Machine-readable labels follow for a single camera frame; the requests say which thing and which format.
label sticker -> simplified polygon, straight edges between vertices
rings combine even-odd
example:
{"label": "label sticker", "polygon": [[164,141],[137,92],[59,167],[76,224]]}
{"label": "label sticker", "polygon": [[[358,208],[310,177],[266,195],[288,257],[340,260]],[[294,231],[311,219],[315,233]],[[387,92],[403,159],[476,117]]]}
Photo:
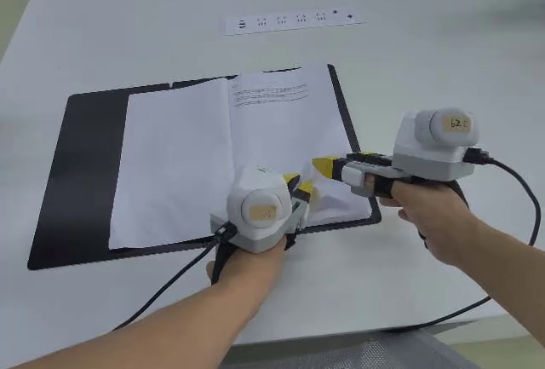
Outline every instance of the label sticker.
{"label": "label sticker", "polygon": [[467,116],[445,116],[443,118],[443,130],[453,133],[471,132],[471,118]]}
{"label": "label sticker", "polygon": [[252,222],[276,220],[276,205],[251,205],[250,220]]}

electrical outlet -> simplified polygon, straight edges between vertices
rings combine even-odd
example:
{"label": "electrical outlet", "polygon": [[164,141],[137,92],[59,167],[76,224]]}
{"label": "electrical outlet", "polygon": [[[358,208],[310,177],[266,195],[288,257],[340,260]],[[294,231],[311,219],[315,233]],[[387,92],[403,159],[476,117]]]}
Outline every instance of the electrical outlet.
{"label": "electrical outlet", "polygon": [[356,7],[332,7],[286,13],[243,15],[224,20],[224,35],[255,34],[258,32],[300,30],[318,26],[363,24]]}

black cable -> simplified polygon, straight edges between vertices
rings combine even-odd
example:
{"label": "black cable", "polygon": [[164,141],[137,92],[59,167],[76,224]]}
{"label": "black cable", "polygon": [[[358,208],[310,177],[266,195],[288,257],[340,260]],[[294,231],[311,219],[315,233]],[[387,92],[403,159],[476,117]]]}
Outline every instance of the black cable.
{"label": "black cable", "polygon": [[[534,221],[534,228],[531,232],[530,239],[528,240],[528,245],[533,246],[536,243],[537,235],[539,234],[539,227],[542,222],[542,208],[539,205],[539,200],[537,199],[534,192],[531,191],[530,186],[528,186],[528,183],[526,183],[525,179],[517,173],[515,170],[511,169],[509,166],[503,164],[499,160],[495,160],[493,158],[488,157],[488,153],[483,152],[481,155],[482,161],[479,162],[479,160],[475,160],[474,163],[476,164],[493,164],[496,167],[499,167],[502,170],[505,170],[507,173],[509,173],[511,176],[513,176],[517,181],[520,183],[522,188],[525,190],[525,192],[530,197],[530,200],[532,204],[534,205],[534,208],[536,210],[536,219]],[[417,324],[417,325],[411,325],[411,326],[403,326],[400,328],[393,328],[391,330],[388,330],[388,332],[408,332],[408,331],[415,331],[417,329],[423,329],[427,328],[429,326],[434,326],[437,324],[440,324],[441,322],[445,322],[446,320],[451,320],[452,318],[456,318],[457,316],[461,314],[465,314],[468,311],[471,311],[472,309],[475,309],[477,307],[480,307],[481,305],[489,302],[491,300],[490,297],[484,297],[480,301],[477,301],[476,303],[472,303],[471,305],[468,305],[466,308],[458,309],[457,311],[453,312],[452,314],[448,314],[445,316],[442,316],[436,320],[430,320],[429,322],[424,322],[423,324]]]}
{"label": "black cable", "polygon": [[157,298],[161,297],[161,294],[163,292],[167,291],[169,287],[174,284],[183,274],[187,272],[189,268],[194,266],[197,262],[201,261],[209,252],[211,252],[215,245],[218,244],[220,241],[220,236],[215,235],[214,238],[209,242],[209,244],[206,246],[206,248],[201,252],[198,256],[193,258],[192,261],[190,261],[184,268],[182,268],[180,271],[178,271],[174,277],[172,277],[165,285],[163,285],[159,291],[157,291],[153,297],[151,297],[139,310],[137,310],[130,318],[128,318],[125,322],[122,324],[119,324],[116,326],[113,330],[116,331],[117,329],[121,329],[128,324],[135,321],[140,315],[142,315],[146,309],[150,308],[150,306],[157,300]]}

white tabletop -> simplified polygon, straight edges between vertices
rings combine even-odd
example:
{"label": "white tabletop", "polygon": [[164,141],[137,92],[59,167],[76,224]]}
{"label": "white tabletop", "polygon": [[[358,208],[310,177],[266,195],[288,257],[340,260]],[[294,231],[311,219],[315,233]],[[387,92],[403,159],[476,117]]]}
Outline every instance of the white tabletop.
{"label": "white tabletop", "polygon": [[[357,4],[367,23],[223,37],[221,19]],[[336,66],[360,145],[391,152],[404,112],[459,106],[481,146],[545,199],[545,0],[31,0],[0,66],[0,366],[107,332],[197,255],[185,251],[31,272],[26,261],[72,93]],[[520,239],[529,200],[509,176],[462,183],[473,209]],[[208,284],[204,264],[155,308]],[[415,324],[480,299],[393,211],[366,228],[313,234],[290,250],[278,288],[240,343]],[[461,319],[500,314],[494,303]]]}

white paper page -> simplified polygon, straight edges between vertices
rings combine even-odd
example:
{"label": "white paper page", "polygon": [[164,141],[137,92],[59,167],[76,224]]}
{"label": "white paper page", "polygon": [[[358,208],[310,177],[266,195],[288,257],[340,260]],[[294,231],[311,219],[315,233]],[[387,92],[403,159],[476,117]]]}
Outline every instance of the white paper page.
{"label": "white paper page", "polygon": [[233,179],[227,93],[216,79],[129,98],[110,249],[210,235]]}
{"label": "white paper page", "polygon": [[308,225],[370,216],[368,199],[311,166],[312,158],[351,152],[327,66],[240,75],[230,85],[236,168],[258,164],[310,176],[320,200],[311,206]]}

